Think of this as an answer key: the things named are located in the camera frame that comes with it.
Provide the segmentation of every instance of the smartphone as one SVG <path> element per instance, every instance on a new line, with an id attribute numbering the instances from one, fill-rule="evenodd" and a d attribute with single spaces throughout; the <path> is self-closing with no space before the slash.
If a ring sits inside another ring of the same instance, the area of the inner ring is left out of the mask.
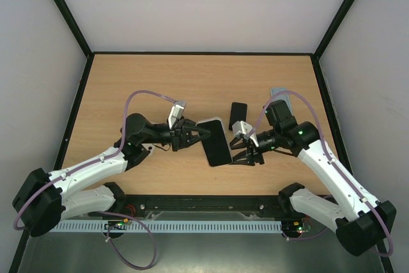
<path id="1" fill-rule="evenodd" d="M 210 131 L 210 137 L 202 140 L 204 153 L 210 166 L 231 164 L 230 145 L 220 118 L 210 118 L 196 124 L 198 127 Z"/>
<path id="2" fill-rule="evenodd" d="M 233 131 L 233 124 L 237 121 L 245 121 L 247 117 L 247 104 L 232 102 L 230 110 L 229 130 Z"/>
<path id="3" fill-rule="evenodd" d="M 272 88 L 271 89 L 271 96 L 273 96 L 274 94 L 281 92 L 281 91 L 286 91 L 286 88 Z M 276 97 L 274 99 L 274 101 L 276 100 L 283 100 L 287 103 L 288 109 L 291 112 L 291 114 L 293 114 L 293 110 L 291 109 L 291 102 L 289 101 L 289 95 L 288 94 L 281 94 L 278 97 Z"/>

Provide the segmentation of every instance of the table surface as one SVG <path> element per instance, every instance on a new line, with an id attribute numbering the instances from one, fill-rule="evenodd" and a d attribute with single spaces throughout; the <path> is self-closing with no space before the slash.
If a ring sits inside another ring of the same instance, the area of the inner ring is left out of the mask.
<path id="1" fill-rule="evenodd" d="M 199 121 L 218 116 L 227 130 L 232 102 L 248 104 L 247 122 L 255 123 L 273 87 L 296 91 L 313 105 L 335 151 L 309 56 L 96 55 L 63 166 L 98 155 L 120 138 L 125 100 L 135 90 L 185 100 L 186 118 Z M 299 123 L 314 121 L 303 102 L 290 99 Z M 162 123 L 171 106 L 143 94 L 133 99 L 128 113 L 141 113 L 151 122 Z M 264 119 L 258 131 L 268 129 Z M 299 182 L 316 194 L 327 192 L 298 159 L 275 152 L 264 158 L 262 166 L 211 168 L 200 144 L 178 152 L 155 150 L 136 168 L 92 187 L 114 181 L 127 194 L 276 195 Z"/>

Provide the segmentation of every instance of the gray floor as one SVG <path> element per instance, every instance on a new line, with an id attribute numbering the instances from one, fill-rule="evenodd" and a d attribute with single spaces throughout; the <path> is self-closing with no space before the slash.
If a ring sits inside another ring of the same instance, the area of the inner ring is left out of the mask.
<path id="1" fill-rule="evenodd" d="M 156 234 L 159 256 L 149 272 L 383 272 L 371 253 L 349 255 L 335 235 L 286 242 L 280 235 Z M 147 234 L 129 233 L 116 245 L 125 258 L 147 265 Z M 31 238 L 19 272 L 135 272 L 125 266 L 99 233 L 48 233 Z"/>

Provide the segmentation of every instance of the wall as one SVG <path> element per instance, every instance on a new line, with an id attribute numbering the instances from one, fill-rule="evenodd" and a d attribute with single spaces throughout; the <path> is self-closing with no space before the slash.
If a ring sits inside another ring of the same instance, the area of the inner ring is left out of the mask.
<path id="1" fill-rule="evenodd" d="M 51 170 L 85 57 L 52 0 L 0 0 L 0 272 L 21 232 L 12 200 L 27 174 Z"/>
<path id="2" fill-rule="evenodd" d="M 356 0 L 321 59 L 355 176 L 397 208 L 395 272 L 409 255 L 409 2 Z"/>
<path id="3" fill-rule="evenodd" d="M 342 0 L 66 0 L 94 51 L 314 52 Z"/>

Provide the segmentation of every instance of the robotic arm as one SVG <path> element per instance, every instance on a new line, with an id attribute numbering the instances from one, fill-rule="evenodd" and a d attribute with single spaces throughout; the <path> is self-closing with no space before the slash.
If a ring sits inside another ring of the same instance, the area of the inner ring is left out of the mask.
<path id="1" fill-rule="evenodd" d="M 121 151 L 118 151 L 120 139 L 103 153 L 70 168 L 50 173 L 40 168 L 31 172 L 13 200 L 17 212 L 45 184 L 60 176 L 63 178 L 45 189 L 22 214 L 21 219 L 31 236 L 43 235 L 59 221 L 76 215 L 106 210 L 119 212 L 125 202 L 125 193 L 114 182 L 94 190 L 83 189 L 138 166 L 153 153 L 154 144 L 168 144 L 177 152 L 209 137 L 208 130 L 182 116 L 185 106 L 184 101 L 175 102 L 167 123 L 152 124 L 139 113 L 130 114 L 126 119 L 125 144 Z M 78 171 L 68 175 L 73 169 Z"/>
<path id="2" fill-rule="evenodd" d="M 375 208 L 390 231 L 396 215 L 392 203 L 381 203 L 363 188 L 325 142 L 331 157 L 328 161 L 317 128 L 309 122 L 298 124 L 285 101 L 272 102 L 266 109 L 266 117 L 273 129 L 257 135 L 247 135 L 252 127 L 244 121 L 233 125 L 235 138 L 230 143 L 231 149 L 245 148 L 233 157 L 233 164 L 264 164 L 263 153 L 275 151 L 277 148 L 287 149 L 291 155 L 299 158 L 315 172 L 337 204 L 313 194 L 299 183 L 293 183 L 279 193 L 279 203 L 285 213 L 291 215 L 296 211 L 316 219 L 335 232 L 344 248 L 355 256 L 361 255 L 384 239 L 385 232 L 366 204 L 369 203 Z M 358 189 L 363 197 L 359 197 L 354 188 Z"/>

